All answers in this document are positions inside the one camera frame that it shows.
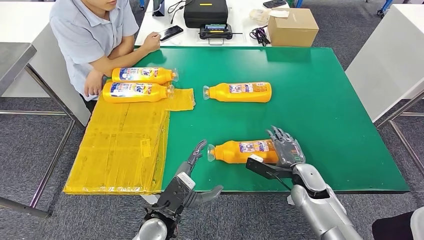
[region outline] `gray shirt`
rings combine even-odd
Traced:
[[[89,63],[111,54],[122,37],[139,29],[129,0],[117,0],[109,19],[95,15],[81,0],[57,0],[50,12],[50,26],[65,58],[70,83],[86,101],[97,100],[96,95],[84,95],[87,75],[93,69]]]

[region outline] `cardboard box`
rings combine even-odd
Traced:
[[[268,32],[272,46],[310,47],[318,33],[318,25],[307,8],[273,8],[288,11],[285,17],[270,16]]]

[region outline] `bottle label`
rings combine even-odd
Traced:
[[[124,67],[119,71],[119,79],[121,81],[137,81],[142,77],[157,77],[158,70],[157,67]]]
[[[122,83],[114,82],[110,87],[112,97],[136,97],[147,96],[152,93],[151,83]]]
[[[267,85],[265,82],[238,83],[238,84],[229,85],[229,92],[232,94],[255,93],[255,92],[266,92],[266,91],[267,91]]]
[[[274,150],[271,140],[264,141],[242,141],[239,143],[241,153],[269,152]]]

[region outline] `gray carpet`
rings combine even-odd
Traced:
[[[143,19],[138,1],[131,0],[137,22]],[[375,12],[382,0],[305,0],[320,31],[314,46],[334,49],[343,68],[349,65],[380,22]],[[57,110],[45,98],[0,98],[0,109]],[[424,102],[414,108],[424,112]],[[399,127],[424,160],[424,122],[400,117]],[[68,120],[65,117],[0,115],[0,196],[28,204],[51,160]],[[424,205],[424,177],[390,126],[380,131],[411,192],[405,194],[343,194],[350,219],[365,240],[379,218],[413,211]],[[0,207],[0,239],[97,240],[132,239],[142,217],[139,196],[65,195],[83,131],[74,128],[39,208],[53,217],[39,219]],[[314,236],[305,219],[286,202],[286,195],[222,195],[196,209],[187,209],[179,225],[180,240],[306,240]]]

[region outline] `robotic arm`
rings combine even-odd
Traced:
[[[196,183],[190,178],[193,168],[199,158],[201,150],[206,146],[203,140],[176,171],[165,191],[160,195],[157,203],[146,206],[146,215],[141,223],[138,234],[133,240],[169,240],[178,235],[178,222],[184,208],[195,208],[203,203],[216,199],[223,186],[218,185],[211,191],[193,191]]]
[[[318,240],[362,240],[331,187],[314,166],[305,163],[298,141],[274,126],[268,134],[278,154],[278,163],[266,164],[252,155],[246,168],[267,179],[291,178],[293,188],[287,200],[300,209]]]

